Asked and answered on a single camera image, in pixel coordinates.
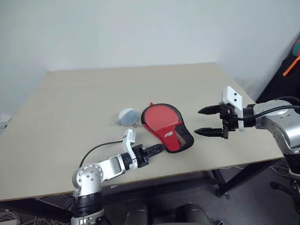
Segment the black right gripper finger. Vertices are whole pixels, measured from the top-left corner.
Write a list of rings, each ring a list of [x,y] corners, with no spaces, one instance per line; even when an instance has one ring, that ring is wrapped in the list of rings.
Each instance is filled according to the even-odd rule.
[[[222,128],[211,128],[203,127],[194,131],[198,135],[207,136],[207,137],[223,137]]]
[[[221,106],[220,105],[212,105],[212,106],[207,106],[198,111],[199,114],[205,114],[205,115],[212,115],[212,114],[217,114],[220,113]]]

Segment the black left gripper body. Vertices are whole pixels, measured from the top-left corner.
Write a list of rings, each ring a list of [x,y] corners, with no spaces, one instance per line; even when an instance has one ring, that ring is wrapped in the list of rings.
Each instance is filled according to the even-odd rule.
[[[137,160],[138,168],[147,166],[149,164],[150,152],[142,144],[136,145],[132,148],[135,158]]]

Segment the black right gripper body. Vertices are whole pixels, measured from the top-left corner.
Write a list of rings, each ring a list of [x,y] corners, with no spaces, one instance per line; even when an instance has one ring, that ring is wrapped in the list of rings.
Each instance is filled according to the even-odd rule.
[[[231,104],[221,104],[219,117],[223,125],[222,137],[228,139],[229,132],[239,128],[235,108]]]

